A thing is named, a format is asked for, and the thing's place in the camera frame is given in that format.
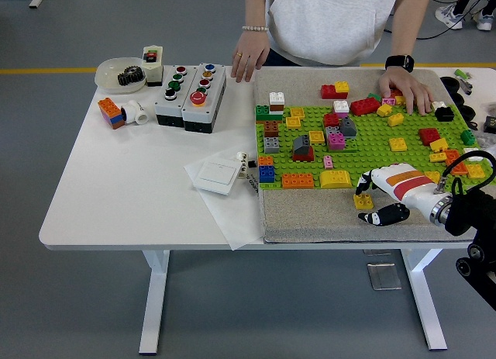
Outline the person's right hand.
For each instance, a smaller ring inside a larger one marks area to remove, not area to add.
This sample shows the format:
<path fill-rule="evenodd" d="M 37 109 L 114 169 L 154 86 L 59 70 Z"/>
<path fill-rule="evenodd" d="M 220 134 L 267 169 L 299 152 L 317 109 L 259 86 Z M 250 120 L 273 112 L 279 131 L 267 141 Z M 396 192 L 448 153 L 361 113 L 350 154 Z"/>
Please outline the person's right hand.
<path fill-rule="evenodd" d="M 231 77 L 249 82 L 255 70 L 261 69 L 270 52 L 266 31 L 243 31 L 232 56 Z"/>

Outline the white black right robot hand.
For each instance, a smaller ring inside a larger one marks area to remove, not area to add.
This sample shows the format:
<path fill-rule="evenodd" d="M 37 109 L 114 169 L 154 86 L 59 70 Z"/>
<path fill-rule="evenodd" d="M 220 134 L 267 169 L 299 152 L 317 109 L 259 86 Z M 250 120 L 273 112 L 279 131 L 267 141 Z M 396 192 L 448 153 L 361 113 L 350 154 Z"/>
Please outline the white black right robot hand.
<path fill-rule="evenodd" d="M 392 164 L 361 175 L 356 187 L 360 195 L 369 187 L 379 188 L 396 203 L 358 217 L 375 226 L 388 226 L 409 217 L 411 209 L 419 210 L 431 223 L 439 223 L 439 215 L 450 201 L 447 193 L 437 193 L 437 184 L 410 164 Z"/>

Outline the person's left hand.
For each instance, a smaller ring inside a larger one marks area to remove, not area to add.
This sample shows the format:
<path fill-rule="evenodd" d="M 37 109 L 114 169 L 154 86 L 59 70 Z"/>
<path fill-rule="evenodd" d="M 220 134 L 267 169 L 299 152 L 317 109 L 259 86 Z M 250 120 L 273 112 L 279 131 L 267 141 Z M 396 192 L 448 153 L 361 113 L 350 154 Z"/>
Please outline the person's left hand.
<path fill-rule="evenodd" d="M 433 96 L 429 88 L 417 81 L 403 67 L 390 66 L 380 76 L 379 89 L 383 98 L 389 98 L 391 89 L 398 89 L 406 101 L 407 113 L 411 115 L 414 112 L 414 106 L 417 107 L 418 113 L 425 116 L 431 112 L 431 102 Z"/>

